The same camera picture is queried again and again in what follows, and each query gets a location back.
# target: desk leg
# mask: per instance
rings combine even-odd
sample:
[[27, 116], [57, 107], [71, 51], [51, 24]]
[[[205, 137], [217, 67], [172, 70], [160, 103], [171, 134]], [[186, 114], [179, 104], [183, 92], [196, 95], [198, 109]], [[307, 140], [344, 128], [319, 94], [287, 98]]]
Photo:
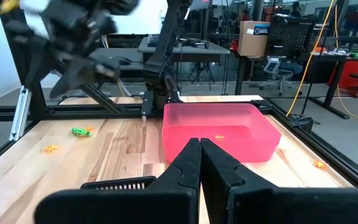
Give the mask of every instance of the desk leg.
[[236, 90], [234, 91], [235, 95], [241, 95], [242, 81], [244, 81], [244, 72], [246, 70], [246, 57], [239, 57], [239, 69], [237, 71], [237, 81], [236, 81]]
[[340, 116], [343, 119], [349, 119], [350, 117], [347, 114], [345, 114], [342, 111], [339, 111], [336, 108], [333, 108], [331, 106], [331, 102], [333, 101], [335, 91], [336, 91], [337, 85], [339, 83], [339, 79], [341, 78], [341, 74], [342, 74], [344, 66], [345, 66], [345, 61], [342, 61], [342, 62], [338, 63], [336, 73], [335, 73], [335, 76], [334, 76], [334, 80], [333, 80], [332, 84], [328, 88], [327, 95], [326, 95], [326, 98], [325, 98], [324, 102], [322, 102], [321, 100], [319, 100], [316, 97], [311, 97], [311, 98], [309, 98], [309, 100], [311, 100], [313, 103], [316, 103], [317, 105], [322, 106], [323, 108], [325, 108], [328, 111], [336, 114], [337, 116]]

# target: metal frame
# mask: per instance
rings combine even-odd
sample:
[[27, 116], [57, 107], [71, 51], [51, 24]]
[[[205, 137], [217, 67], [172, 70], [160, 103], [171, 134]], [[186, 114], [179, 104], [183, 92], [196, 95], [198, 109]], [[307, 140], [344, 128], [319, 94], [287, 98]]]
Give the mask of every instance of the metal frame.
[[[20, 50], [13, 50], [12, 55], [15, 62], [22, 63], [28, 60], [25, 57], [25, 52]], [[18, 73], [21, 77], [21, 82], [24, 83], [26, 72], [29, 71], [29, 67], [23, 67]], [[145, 116], [148, 118], [162, 118], [163, 111], [153, 110], [151, 92], [145, 92], [144, 100], [142, 104], [126, 104], [116, 105], [118, 108], [122, 108], [120, 113], [114, 113], [111, 110], [107, 110], [101, 105], [57, 105], [47, 106], [42, 94], [40, 83], [36, 83], [33, 86], [32, 96], [29, 105], [30, 114], [27, 116], [28, 121], [32, 121], [27, 127], [25, 127], [24, 134], [28, 133], [35, 125], [41, 120], [61, 120], [61, 119], [122, 119], [122, 118], [139, 118], [143, 119]], [[272, 115], [277, 121], [279, 121], [289, 132], [306, 144], [311, 150], [317, 153], [324, 161], [330, 164], [336, 171], [338, 171], [344, 178], [346, 178], [351, 184], [358, 187], [358, 165], [353, 163], [349, 158], [339, 153], [335, 148], [330, 146], [327, 142], [324, 142], [314, 133], [307, 133], [299, 126], [295, 126], [289, 118], [285, 116], [285, 112], [278, 107], [274, 102], [270, 100], [253, 101], [253, 102], [227, 102], [227, 103], [252, 103], [259, 107], [259, 110], [263, 114]], [[15, 106], [1, 106], [0, 107], [0, 121], [13, 121], [15, 115]], [[5, 153], [10, 147], [12, 147], [18, 139], [8, 141], [0, 148], [0, 156]]]

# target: wooden surface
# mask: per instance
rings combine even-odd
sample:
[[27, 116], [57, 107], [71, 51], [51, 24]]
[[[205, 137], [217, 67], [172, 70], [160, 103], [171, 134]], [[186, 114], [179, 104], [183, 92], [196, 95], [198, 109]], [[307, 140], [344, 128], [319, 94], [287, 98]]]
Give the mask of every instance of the wooden surface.
[[[258, 100], [259, 96], [184, 97], [183, 101]], [[133, 98], [115, 99], [134, 103]], [[64, 104], [93, 103], [69, 99]], [[318, 156], [271, 116], [282, 138], [272, 159], [245, 164], [281, 187], [352, 187], [336, 171], [313, 165]], [[72, 127], [92, 126], [91, 138], [76, 138]], [[0, 157], [0, 223], [32, 223], [38, 202], [61, 189], [78, 189], [97, 180], [159, 176], [168, 166], [161, 140], [161, 119], [42, 121]], [[51, 154], [43, 148], [56, 144]], [[201, 194], [200, 223], [208, 223]]]

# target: wooden table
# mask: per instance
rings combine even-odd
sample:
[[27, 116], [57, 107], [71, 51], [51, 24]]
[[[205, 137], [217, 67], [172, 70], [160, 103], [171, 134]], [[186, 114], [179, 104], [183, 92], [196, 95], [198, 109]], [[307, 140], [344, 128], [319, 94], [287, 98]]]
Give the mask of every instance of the wooden table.
[[[250, 101], [259, 96], [189, 96], [183, 101]], [[113, 99], [136, 103], [135, 98]], [[67, 99], [63, 104], [94, 103], [90, 98]], [[272, 159], [245, 164], [281, 187], [352, 187], [335, 170], [313, 165], [319, 157], [272, 116], [266, 118], [282, 138]], [[76, 138], [72, 127], [92, 126], [91, 138]], [[38, 202], [61, 189], [78, 189], [97, 180], [159, 176], [168, 166], [161, 140], [161, 119], [97, 119], [41, 121], [0, 157], [0, 223], [32, 223]], [[51, 154], [48, 145], [59, 145]], [[200, 223], [208, 223], [201, 194]]]

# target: green toy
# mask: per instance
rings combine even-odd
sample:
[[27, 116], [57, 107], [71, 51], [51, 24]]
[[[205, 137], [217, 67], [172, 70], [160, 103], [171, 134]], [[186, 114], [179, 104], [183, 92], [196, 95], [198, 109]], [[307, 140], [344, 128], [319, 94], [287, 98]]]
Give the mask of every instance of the green toy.
[[83, 128], [72, 128], [71, 132], [75, 135], [75, 136], [81, 136], [81, 137], [91, 137], [92, 134], [90, 131], [87, 131]]

